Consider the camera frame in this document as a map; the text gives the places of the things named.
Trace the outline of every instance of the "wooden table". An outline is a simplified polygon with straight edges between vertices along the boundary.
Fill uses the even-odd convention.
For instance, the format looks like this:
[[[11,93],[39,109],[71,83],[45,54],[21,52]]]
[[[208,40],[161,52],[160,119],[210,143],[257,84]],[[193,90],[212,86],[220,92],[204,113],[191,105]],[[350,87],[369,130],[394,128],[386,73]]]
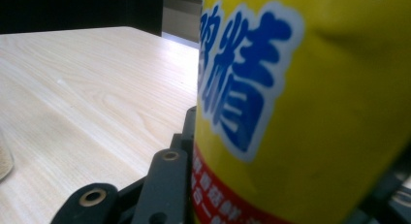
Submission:
[[[0,36],[0,223],[48,223],[76,190],[145,176],[196,105],[198,51],[133,28]]]

